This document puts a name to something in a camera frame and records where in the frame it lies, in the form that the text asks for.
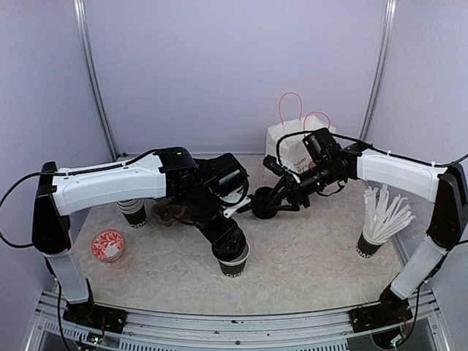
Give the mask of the black paper coffee cup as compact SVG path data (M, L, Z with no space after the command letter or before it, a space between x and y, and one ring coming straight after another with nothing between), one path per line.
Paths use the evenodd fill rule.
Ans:
M248 260L250 251L250 245L249 243L246 243L244 250L239 257L231 261L218 260L221 272L230 278L240 276L245 269L246 261Z

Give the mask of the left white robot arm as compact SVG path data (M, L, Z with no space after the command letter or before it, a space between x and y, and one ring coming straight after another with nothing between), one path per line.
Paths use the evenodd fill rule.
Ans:
M225 197L248 190L246 170L232 154L195 159L182 147L154 149L132 159L82 168L43 165L34 201L33 246L48 261L73 312L87 325L102 319L102 308L91 300L91 287L72 252L71 214L108 203L147 198L173 198L189 210L195 227L211 244L223 265L238 265L249 252L241 228L224 211L235 202Z

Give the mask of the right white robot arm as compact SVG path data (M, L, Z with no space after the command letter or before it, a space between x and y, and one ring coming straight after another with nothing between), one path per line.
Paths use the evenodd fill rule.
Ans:
M325 196L332 184L343 189L349 180L370 185L363 193L365 219L360 242L372 256L383 244L415 221L410 195L433 205L431 221L417 249L394 280L390 295L374 308L374 318L388 325L403 310L402 302L427 280L456 246L462 245L467 227L467 180L460 161L446 164L424 162L408 156L384 152L372 144L351 139L340 145L343 136L326 128L303 132L302 144L312 158L313 168L299 172L275 150L263 160L266 169L279 177L266 195L263 207L278 211L298 211L309 206L312 195Z

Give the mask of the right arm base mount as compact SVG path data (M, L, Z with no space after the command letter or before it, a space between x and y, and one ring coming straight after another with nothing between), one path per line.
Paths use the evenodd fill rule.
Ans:
M413 318L409 304L376 303L369 306L359 305L348 312L354 333L384 328Z

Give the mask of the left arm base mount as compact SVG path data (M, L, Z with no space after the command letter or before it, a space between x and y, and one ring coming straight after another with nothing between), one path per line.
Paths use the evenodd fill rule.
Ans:
M104 332L122 333L127 312L100 305L71 304L66 307L63 318L76 325Z

